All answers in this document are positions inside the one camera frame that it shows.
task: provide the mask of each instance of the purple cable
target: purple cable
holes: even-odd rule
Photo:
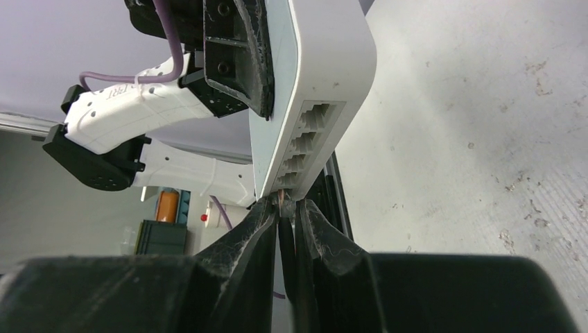
[[[173,81],[182,75],[184,69],[184,54],[182,51],[182,43],[178,37],[178,30],[173,24],[171,17],[171,9],[167,0],[153,0],[155,5],[155,11],[159,16],[159,20],[162,22],[162,26],[165,32],[165,36],[169,43],[169,49],[171,51],[171,57],[173,59],[173,69],[170,73],[161,76],[140,76],[138,81],[141,84],[145,83],[167,83]],[[80,73],[80,83],[82,87],[87,91],[90,91],[86,78],[94,78],[100,81],[118,82],[118,83],[135,83],[134,76],[116,76],[94,73],[92,71],[83,71]]]
[[[229,220],[229,216],[227,215],[225,208],[223,208],[223,205],[221,205],[221,202],[218,201],[218,199],[215,196],[210,196],[210,198],[212,199],[212,202],[218,208],[220,215],[222,215],[223,219],[225,219],[225,223],[227,224],[227,228],[229,228],[229,230],[233,230],[233,225],[231,224],[231,221]]]
[[[216,207],[218,208],[220,215],[223,216],[223,219],[225,220],[225,223],[227,224],[227,228],[229,228],[229,230],[232,230],[233,225],[231,224],[231,221],[229,220],[229,216],[227,215],[225,208],[223,208],[223,205],[221,205],[221,202],[218,201],[217,197],[215,197],[215,196],[210,196],[210,198],[212,199],[212,202],[214,203],[214,205],[216,205]],[[280,300],[286,299],[286,295],[284,295],[282,293],[277,293],[276,291],[273,291],[273,295],[274,295],[274,297],[279,298]]]

